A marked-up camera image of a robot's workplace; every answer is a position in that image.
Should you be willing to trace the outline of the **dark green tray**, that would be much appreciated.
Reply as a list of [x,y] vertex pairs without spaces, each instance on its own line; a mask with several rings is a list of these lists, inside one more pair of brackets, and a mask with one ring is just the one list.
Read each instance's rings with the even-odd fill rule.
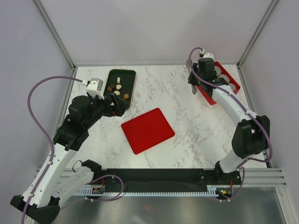
[[[121,89],[118,90],[116,89],[117,86],[117,78],[120,77],[121,78]],[[133,96],[133,90],[135,87],[135,78],[136,78],[136,72],[134,70],[124,70],[124,69],[112,69],[110,70],[108,77],[107,77],[107,81],[106,81],[106,86],[104,88],[104,93],[103,95],[106,98],[110,98],[109,93],[114,93],[115,91],[119,91],[120,95],[117,95],[119,99],[123,99],[124,98],[124,94],[128,94],[129,98],[126,99],[126,101],[128,102],[128,107],[126,109],[126,111],[130,108],[130,104],[131,104],[131,99]],[[108,87],[111,87],[113,90],[112,91],[108,91]]]

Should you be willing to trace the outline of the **metal tongs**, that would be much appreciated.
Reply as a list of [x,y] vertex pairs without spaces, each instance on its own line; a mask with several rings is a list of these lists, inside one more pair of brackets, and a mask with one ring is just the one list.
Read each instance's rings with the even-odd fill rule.
[[[188,83],[190,81],[190,78],[192,77],[192,71],[190,68],[190,65],[192,65],[192,62],[190,62],[189,59],[186,60],[186,68],[188,71]],[[191,85],[191,89],[192,89],[192,94],[195,95],[198,91],[198,88],[195,85]]]

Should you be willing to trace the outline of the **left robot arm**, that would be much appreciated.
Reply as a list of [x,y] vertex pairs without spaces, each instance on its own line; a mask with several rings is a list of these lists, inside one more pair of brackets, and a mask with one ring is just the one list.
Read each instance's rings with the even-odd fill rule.
[[129,103],[116,94],[108,98],[77,96],[69,106],[69,113],[50,141],[51,152],[31,186],[22,194],[14,196],[12,206],[40,224],[50,224],[58,216],[63,204],[86,184],[97,184],[102,178],[101,165],[86,160],[66,181],[58,180],[69,161],[88,138],[88,130],[101,117],[121,117]]

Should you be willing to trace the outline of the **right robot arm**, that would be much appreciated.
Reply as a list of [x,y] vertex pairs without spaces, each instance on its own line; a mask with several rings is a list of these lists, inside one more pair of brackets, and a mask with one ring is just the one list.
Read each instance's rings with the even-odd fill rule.
[[190,73],[188,83],[219,104],[235,124],[232,149],[215,164],[214,180],[225,184],[230,173],[249,161],[267,163],[269,159],[258,159],[255,155],[272,150],[269,118],[259,116],[240,102],[230,82],[217,75],[212,57],[201,57],[197,63],[187,59],[186,66]]

